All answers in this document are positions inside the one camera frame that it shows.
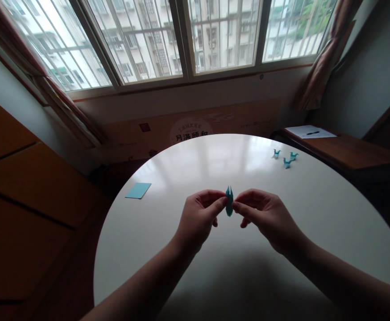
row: forearm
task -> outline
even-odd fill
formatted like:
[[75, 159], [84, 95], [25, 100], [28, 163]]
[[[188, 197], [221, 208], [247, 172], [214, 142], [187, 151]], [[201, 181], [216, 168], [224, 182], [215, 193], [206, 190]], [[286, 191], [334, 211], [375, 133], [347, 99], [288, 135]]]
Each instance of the forearm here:
[[311, 241], [286, 256], [333, 303], [352, 315], [390, 318], [390, 285], [340, 260]]
[[83, 321], [155, 318], [194, 256], [171, 241]]

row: finger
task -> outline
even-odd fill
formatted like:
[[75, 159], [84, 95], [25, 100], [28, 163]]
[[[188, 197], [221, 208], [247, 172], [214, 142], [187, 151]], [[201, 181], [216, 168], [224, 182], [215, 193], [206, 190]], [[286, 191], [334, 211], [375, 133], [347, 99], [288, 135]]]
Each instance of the finger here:
[[243, 218], [243, 221], [241, 222], [241, 228], [246, 228], [247, 225], [249, 225], [251, 222], [247, 218]]
[[205, 189], [203, 191], [195, 193], [194, 195], [198, 197], [203, 204], [209, 203], [209, 205], [218, 200], [219, 198], [226, 196], [224, 192], [215, 189]]
[[235, 199], [236, 202], [245, 203], [247, 201], [262, 201], [264, 199], [271, 199], [274, 196], [274, 194], [265, 192], [260, 189], [248, 189], [247, 191], [244, 191], [240, 193], [240, 195], [237, 196]]
[[210, 216], [212, 219], [215, 218], [223, 209], [225, 208], [226, 204], [228, 203], [228, 198], [222, 197], [216, 200], [213, 204], [211, 204], [209, 207], [205, 209], [208, 216]]
[[236, 213], [248, 219], [254, 225], [258, 225], [262, 220], [262, 212], [247, 206], [246, 204], [233, 202], [232, 208]]

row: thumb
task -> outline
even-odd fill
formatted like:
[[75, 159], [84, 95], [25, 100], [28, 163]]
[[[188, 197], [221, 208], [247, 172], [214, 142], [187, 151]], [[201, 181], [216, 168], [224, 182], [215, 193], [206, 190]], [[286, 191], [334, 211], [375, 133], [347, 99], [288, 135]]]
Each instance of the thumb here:
[[232, 208], [236, 213], [241, 215], [242, 217], [245, 217], [249, 221], [251, 221], [254, 225], [257, 226], [257, 224], [261, 221], [261, 213], [257, 209], [254, 209], [250, 206], [247, 206], [246, 204], [239, 203], [239, 202], [233, 202]]
[[223, 211], [227, 203], [228, 198], [226, 196], [223, 196], [222, 198], [219, 198], [214, 203], [212, 203], [209, 207], [207, 207], [205, 211], [207, 212], [207, 215], [213, 219], [217, 215], [219, 215], [221, 211]]

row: blue paper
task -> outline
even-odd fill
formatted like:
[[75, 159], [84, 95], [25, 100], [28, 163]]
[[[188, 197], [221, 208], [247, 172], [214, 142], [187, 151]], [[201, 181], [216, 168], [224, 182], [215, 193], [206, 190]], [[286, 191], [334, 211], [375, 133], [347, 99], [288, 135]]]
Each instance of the blue paper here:
[[298, 155], [299, 155], [298, 153], [294, 154], [293, 152], [290, 152], [290, 160], [294, 161], [296, 159], [296, 156]]
[[286, 161], [286, 159], [284, 158], [284, 168], [286, 168], [286, 169], [289, 168], [291, 162], [293, 162], [293, 160]]
[[229, 186], [228, 186], [228, 189], [226, 190], [226, 197], [228, 198], [228, 203], [226, 204], [226, 214], [228, 214], [229, 217], [231, 217], [232, 215], [232, 202], [234, 201], [234, 194], [232, 194], [232, 187], [231, 189], [229, 190]]
[[126, 198], [142, 198], [152, 183], [136, 183]]
[[278, 155], [279, 155], [279, 153], [281, 152], [281, 150], [280, 151], [276, 151], [275, 150], [275, 148], [274, 148], [274, 157], [277, 159], [278, 158]]

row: hand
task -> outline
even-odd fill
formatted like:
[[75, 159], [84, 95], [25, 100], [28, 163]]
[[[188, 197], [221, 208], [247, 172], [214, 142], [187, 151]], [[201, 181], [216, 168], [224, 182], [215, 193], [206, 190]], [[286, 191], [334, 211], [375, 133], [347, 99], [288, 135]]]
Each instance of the hand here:
[[221, 191], [206, 189], [186, 199], [182, 217], [173, 240], [179, 248], [198, 252], [217, 227], [217, 215], [225, 208], [228, 198]]
[[241, 228], [252, 222], [278, 253], [290, 255], [306, 250], [308, 238], [277, 195], [249, 189], [238, 195], [232, 208], [244, 217]]

